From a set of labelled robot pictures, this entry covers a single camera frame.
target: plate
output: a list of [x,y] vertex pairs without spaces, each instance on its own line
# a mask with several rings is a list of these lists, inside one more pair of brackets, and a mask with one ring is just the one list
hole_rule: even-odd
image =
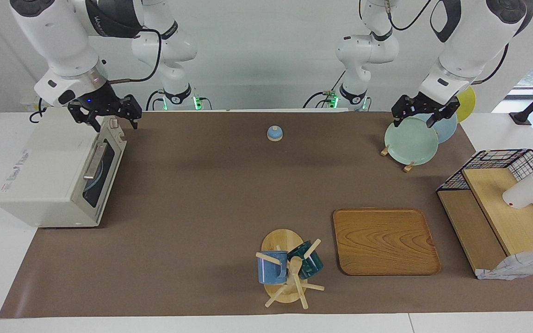
[[458,116],[458,122],[461,123],[472,114],[472,111],[474,111],[474,107],[476,106],[476,93],[470,86],[468,89],[459,93],[457,97],[459,108],[456,110],[455,114]]
[[405,165],[429,162],[440,144],[435,130],[427,128],[424,121],[413,117],[404,119],[398,127],[390,124],[385,131],[384,141],[389,147],[390,156]]
[[[427,123],[427,120],[431,118],[431,114],[426,113],[420,113],[415,114],[415,118],[418,118],[425,123]],[[436,122],[432,129],[434,129],[437,132],[437,137],[440,143],[444,143],[452,137],[452,135],[455,133],[455,130],[458,128],[458,118],[456,116],[452,116],[449,119],[442,119]]]

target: light blue plate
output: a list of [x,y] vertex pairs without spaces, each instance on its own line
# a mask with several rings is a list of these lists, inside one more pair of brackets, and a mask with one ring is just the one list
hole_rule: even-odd
[[435,130],[427,128],[424,121],[414,117],[404,119],[398,127],[390,124],[384,141],[389,146],[390,156],[405,165],[429,162],[440,144]]
[[[431,114],[419,113],[415,114],[413,117],[418,118],[424,122],[427,122],[431,118]],[[453,115],[452,118],[442,119],[433,125],[433,129],[437,132],[437,137],[440,143],[444,143],[452,137],[455,133],[455,129],[458,127],[458,117]]]

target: light green plate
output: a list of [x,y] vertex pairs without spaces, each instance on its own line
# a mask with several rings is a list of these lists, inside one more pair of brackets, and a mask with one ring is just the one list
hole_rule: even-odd
[[404,119],[398,127],[390,124],[385,131],[384,141],[389,146],[390,156],[405,165],[429,162],[440,144],[435,130],[427,128],[424,121],[413,117]]

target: mug handle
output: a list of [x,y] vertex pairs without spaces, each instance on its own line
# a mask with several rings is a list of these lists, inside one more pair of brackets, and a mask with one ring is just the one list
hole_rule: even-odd
[[281,274],[279,274],[279,278],[285,278],[287,276],[287,260],[280,259],[279,262],[281,263]]

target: brown wooden cutting board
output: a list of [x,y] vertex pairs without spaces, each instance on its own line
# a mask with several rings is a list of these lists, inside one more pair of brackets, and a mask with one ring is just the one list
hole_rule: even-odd
[[419,210],[340,209],[334,225],[339,264],[348,275],[432,275],[441,270]]

